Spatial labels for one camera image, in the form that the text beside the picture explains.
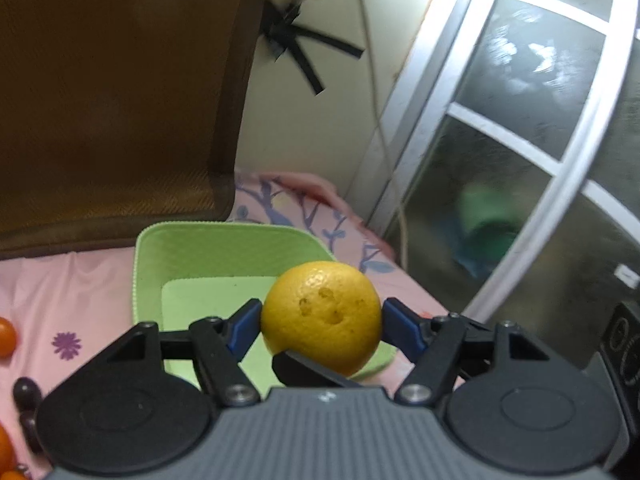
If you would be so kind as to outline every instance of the metal bolt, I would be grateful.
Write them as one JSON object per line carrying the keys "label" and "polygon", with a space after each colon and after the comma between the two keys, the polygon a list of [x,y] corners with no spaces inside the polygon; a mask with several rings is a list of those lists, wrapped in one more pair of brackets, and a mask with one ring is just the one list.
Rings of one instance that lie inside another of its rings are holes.
{"label": "metal bolt", "polygon": [[421,404],[431,397],[431,389],[423,384],[408,384],[400,390],[400,397],[407,404]]}
{"label": "metal bolt", "polygon": [[233,384],[226,389],[226,398],[236,406],[244,406],[258,400],[258,392],[245,384]]}
{"label": "metal bolt", "polygon": [[318,399],[322,400],[322,402],[332,402],[332,400],[337,399],[338,396],[333,392],[323,392],[318,395]]}

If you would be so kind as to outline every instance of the dark grape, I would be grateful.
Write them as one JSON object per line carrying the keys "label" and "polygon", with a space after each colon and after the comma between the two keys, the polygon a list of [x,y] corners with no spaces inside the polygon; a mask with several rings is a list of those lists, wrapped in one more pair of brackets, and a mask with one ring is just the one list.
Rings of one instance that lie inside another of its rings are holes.
{"label": "dark grape", "polygon": [[36,434],[36,418],[33,412],[23,412],[20,414],[20,427],[22,428],[22,434],[27,442],[27,446],[31,449],[32,453],[42,453],[42,446],[38,440]]}
{"label": "dark grape", "polygon": [[14,383],[14,402],[19,412],[34,412],[42,401],[38,385],[28,377],[20,377]]}

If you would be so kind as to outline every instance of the white cord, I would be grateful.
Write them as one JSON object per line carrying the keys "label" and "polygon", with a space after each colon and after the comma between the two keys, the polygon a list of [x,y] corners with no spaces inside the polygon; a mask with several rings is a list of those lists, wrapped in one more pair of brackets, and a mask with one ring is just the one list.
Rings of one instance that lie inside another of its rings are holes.
{"label": "white cord", "polygon": [[406,225],[406,216],[404,214],[404,205],[402,204],[402,194],[400,186],[396,179],[394,165],[391,162],[391,154],[389,146],[386,143],[384,131],[382,129],[382,120],[380,107],[378,105],[378,78],[376,76],[376,65],[374,62],[373,41],[371,39],[371,26],[369,21],[369,13],[364,0],[358,0],[360,6],[360,19],[362,21],[362,29],[364,31],[364,41],[366,46],[367,59],[369,60],[369,82],[371,84],[371,106],[376,121],[376,134],[382,146],[383,158],[385,160],[386,171],[389,176],[391,188],[396,197],[396,213],[398,214],[398,223],[400,227],[400,266],[407,270],[408,268],[408,249],[409,249],[409,233]]}

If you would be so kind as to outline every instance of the brown cushion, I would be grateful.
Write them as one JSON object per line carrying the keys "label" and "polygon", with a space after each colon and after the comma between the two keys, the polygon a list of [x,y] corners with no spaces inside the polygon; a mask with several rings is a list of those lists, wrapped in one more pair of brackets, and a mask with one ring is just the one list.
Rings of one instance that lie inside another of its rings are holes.
{"label": "brown cushion", "polygon": [[0,258],[225,219],[263,0],[0,0]]}

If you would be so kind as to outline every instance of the light green bin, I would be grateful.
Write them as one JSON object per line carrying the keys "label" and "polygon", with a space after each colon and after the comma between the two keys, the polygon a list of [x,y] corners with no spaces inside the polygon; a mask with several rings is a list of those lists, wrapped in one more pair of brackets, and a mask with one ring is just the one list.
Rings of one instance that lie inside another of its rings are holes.
{"label": "light green bin", "polygon": [[[152,320],[161,330],[184,330],[206,316],[231,316],[251,298],[261,301],[291,267],[334,260],[315,237],[291,227],[228,222],[164,222],[140,233],[133,269],[134,322]],[[395,349],[380,343],[356,375],[388,364]],[[241,364],[261,394],[280,384],[260,336]],[[166,369],[198,384],[188,361]]]}

